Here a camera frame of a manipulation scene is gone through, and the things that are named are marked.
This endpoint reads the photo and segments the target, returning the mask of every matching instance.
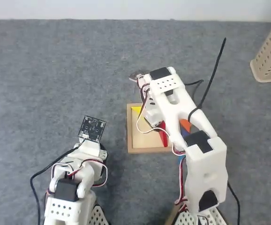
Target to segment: yellow block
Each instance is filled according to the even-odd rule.
[[[142,108],[141,106],[132,106],[131,107],[131,109],[133,111],[136,111],[138,115],[140,114],[141,108]]]

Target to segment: carpet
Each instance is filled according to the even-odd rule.
[[[163,224],[179,195],[177,158],[127,153],[126,104],[140,101],[128,76],[173,66],[184,82],[206,80],[200,99],[224,37],[203,111],[228,147],[241,224],[271,225],[271,83],[256,82],[249,67],[270,29],[257,22],[0,21],[0,225],[36,224],[29,178],[73,147],[84,115],[107,121],[109,180],[95,189],[107,219]],[[49,173],[35,181],[41,201]],[[219,209],[236,224],[229,191]]]

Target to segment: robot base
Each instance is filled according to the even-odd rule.
[[[174,206],[165,225],[229,225],[222,213],[217,209],[206,210],[194,217],[188,212],[179,213],[180,205]]]

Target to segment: circuit board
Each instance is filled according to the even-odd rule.
[[[91,116],[85,116],[79,130],[79,137],[93,142],[100,142],[106,121]]]

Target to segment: wooden board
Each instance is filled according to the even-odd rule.
[[[142,134],[136,128],[138,113],[131,109],[132,106],[141,106],[140,103],[127,104],[127,146],[128,153],[157,153],[170,152],[171,147],[164,147],[157,131]],[[151,127],[144,118],[139,120],[139,128],[142,131]]]

